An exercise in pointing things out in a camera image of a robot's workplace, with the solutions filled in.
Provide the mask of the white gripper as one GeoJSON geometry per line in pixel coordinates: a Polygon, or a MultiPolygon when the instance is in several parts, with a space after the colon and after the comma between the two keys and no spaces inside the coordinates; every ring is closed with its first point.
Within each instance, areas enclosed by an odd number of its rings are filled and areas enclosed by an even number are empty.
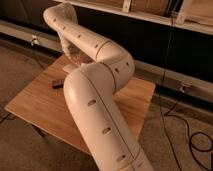
{"type": "Polygon", "coordinates": [[[76,47],[73,43],[68,41],[64,36],[59,35],[60,43],[64,54],[76,65],[83,63],[91,63],[92,59],[88,57],[83,51],[76,47]]]}

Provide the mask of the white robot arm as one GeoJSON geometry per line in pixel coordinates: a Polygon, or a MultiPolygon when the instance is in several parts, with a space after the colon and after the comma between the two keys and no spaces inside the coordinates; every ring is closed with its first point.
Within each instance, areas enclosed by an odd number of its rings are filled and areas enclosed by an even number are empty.
{"type": "Polygon", "coordinates": [[[132,78],[131,54],[116,42],[75,23],[69,3],[47,8],[43,17],[62,41],[74,44],[93,61],[66,76],[63,92],[68,109],[100,171],[154,171],[133,136],[113,94],[132,78]]]}

